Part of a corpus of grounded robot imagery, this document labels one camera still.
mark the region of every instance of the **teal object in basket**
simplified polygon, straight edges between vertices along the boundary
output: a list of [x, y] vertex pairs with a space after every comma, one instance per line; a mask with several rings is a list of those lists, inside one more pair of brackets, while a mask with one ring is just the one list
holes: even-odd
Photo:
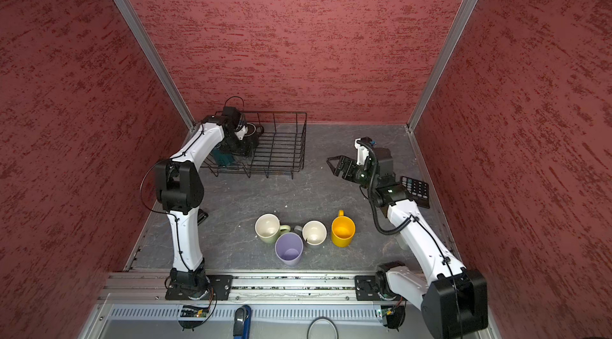
[[235, 161], [233, 155], [222, 153], [218, 148], [212, 149], [211, 153], [218, 166], [232, 165]]

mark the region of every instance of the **mug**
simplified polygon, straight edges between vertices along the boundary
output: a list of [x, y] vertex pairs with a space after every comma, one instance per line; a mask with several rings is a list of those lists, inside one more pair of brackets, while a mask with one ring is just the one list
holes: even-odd
[[274, 214], [264, 214], [255, 222], [255, 232], [265, 243], [274, 243], [283, 234], [291, 231], [289, 225], [281, 225]]
[[304, 227], [296, 226], [295, 231], [302, 233], [302, 238], [309, 247], [321, 247], [327, 236], [325, 225], [319, 221], [309, 221]]
[[302, 259], [303, 250], [302, 238], [294, 232], [284, 234], [274, 245], [276, 256], [287, 266], [295, 266]]
[[338, 212], [338, 217], [332, 222], [332, 242], [338, 247], [347, 247], [355, 235], [355, 222], [344, 216], [344, 211]]

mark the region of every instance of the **vented metal panel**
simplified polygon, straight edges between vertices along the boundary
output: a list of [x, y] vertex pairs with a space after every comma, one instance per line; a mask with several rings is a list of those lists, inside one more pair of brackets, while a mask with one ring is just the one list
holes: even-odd
[[[217, 305], [210, 320], [228, 321], [241, 304]], [[335, 321], [378, 322], [378, 305], [332, 306], [332, 305], [252, 305], [253, 320], [257, 321], [311, 321], [326, 316]], [[108, 315], [108, 320], [176, 321], [202, 320], [203, 318], [180, 318], [181, 305], [117, 304]]]

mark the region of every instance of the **black cable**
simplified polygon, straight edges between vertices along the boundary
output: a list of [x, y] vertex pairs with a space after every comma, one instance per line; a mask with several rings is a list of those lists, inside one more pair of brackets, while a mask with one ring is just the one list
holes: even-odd
[[241, 113], [240, 120], [238, 121], [238, 125], [234, 128], [234, 133], [240, 131], [243, 127], [247, 126], [247, 116], [244, 113]]
[[144, 206], [147, 210], [149, 210], [150, 212], [153, 213], [158, 213], [158, 214], [165, 214], [165, 215], [171, 215], [174, 217], [174, 223], [176, 224], [176, 246], [179, 249], [179, 257], [180, 257], [180, 261], [183, 262], [183, 265], [185, 266], [185, 268], [187, 269], [187, 271], [189, 271], [189, 266], [187, 265], [187, 263], [185, 263], [185, 259], [183, 259], [183, 252], [180, 251], [180, 239], [179, 239], [179, 219], [176, 218], [176, 215], [171, 214], [171, 213], [167, 213], [167, 212], [158, 212], [157, 210], [153, 210], [150, 207], [147, 206], [146, 203], [144, 203], [144, 198], [142, 198], [142, 184], [144, 184], [144, 180], [147, 179], [147, 176], [149, 175], [149, 173], [151, 172], [151, 170], [153, 170], [153, 168], [159, 164], [160, 162], [165, 161], [165, 159], [161, 159], [159, 161], [157, 161], [156, 163], [153, 164], [153, 166], [151, 166], [149, 168], [149, 170], [147, 170], [147, 173], [145, 173], [144, 177], [142, 178], [142, 181], [140, 182], [140, 201], [142, 202], [142, 206]]
[[376, 177], [376, 171], [378, 170], [378, 159], [376, 158], [376, 153], [374, 152], [374, 149], [372, 148], [372, 145], [370, 143], [357, 140], [357, 144], [368, 149], [370, 153], [370, 158], [372, 160], [372, 175], [370, 176], [370, 182], [368, 183], [368, 201], [370, 201], [370, 206], [372, 208], [372, 218], [374, 219], [374, 226], [376, 227], [376, 230], [378, 230], [378, 232], [382, 235], [393, 236], [402, 231], [406, 226], [408, 226], [408, 224], [410, 223], [410, 218], [406, 218], [406, 220], [400, 223], [399, 226], [391, 230], [385, 230], [381, 228], [380, 224], [378, 223], [378, 211], [376, 209], [376, 203], [374, 202], [374, 179]]
[[[442, 256], [442, 263], [444, 263], [448, 267], [448, 272], [450, 273], [450, 277], [452, 278], [454, 276], [453, 272], [450, 269], [450, 265], [448, 265], [448, 261], [446, 260], [446, 257], [444, 256], [442, 249], [440, 249], [440, 246], [438, 245], [438, 241], [436, 241], [436, 239], [432, 236], [432, 233], [430, 233], [429, 230], [425, 229], [425, 227], [421, 224], [421, 222], [419, 222], [419, 219], [417, 217], [413, 215], [412, 219], [415, 222], [417, 222], [419, 226], [423, 228], [423, 230], [425, 230], [425, 232], [429, 234], [429, 236], [432, 238], [433, 243], [436, 244], [436, 247], [438, 248], [438, 251], [440, 252], [440, 255]], [[461, 320], [461, 314], [459, 311], [459, 298], [457, 297], [457, 285], [455, 283], [455, 278], [453, 278], [453, 289], [455, 289], [455, 304], [457, 307], [457, 320], [459, 320], [459, 332], [461, 333], [461, 339], [463, 339], [463, 322]]]
[[365, 199], [368, 199], [368, 196], [367, 196], [367, 195], [365, 195], [365, 194], [363, 194], [363, 188], [362, 188], [361, 186], [359, 187], [359, 191], [361, 192], [361, 195], [362, 195], [362, 196], [363, 196]]
[[402, 326], [402, 324], [404, 324], [404, 321], [406, 320], [406, 299], [404, 299], [404, 313], [402, 314], [402, 320], [400, 321], [400, 326]]
[[240, 96], [232, 96], [232, 97], [226, 99], [225, 100], [225, 104], [223, 104], [223, 106], [225, 107], [228, 104], [228, 101], [231, 100], [232, 98], [239, 98], [239, 99], [241, 99], [242, 100], [242, 110], [244, 110], [244, 99], [241, 98]]

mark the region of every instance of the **mounting plate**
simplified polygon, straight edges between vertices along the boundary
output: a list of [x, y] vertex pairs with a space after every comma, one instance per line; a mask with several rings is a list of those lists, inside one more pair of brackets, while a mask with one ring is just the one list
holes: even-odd
[[[227, 300], [231, 291], [231, 281], [233, 276], [231, 275], [209, 275], [208, 279], [217, 300]], [[166, 291], [166, 300], [191, 300], [185, 295], [179, 295], [178, 289], [168, 289]]]
[[376, 291], [376, 278], [373, 275], [356, 275], [355, 276], [355, 294], [357, 300], [383, 300]]

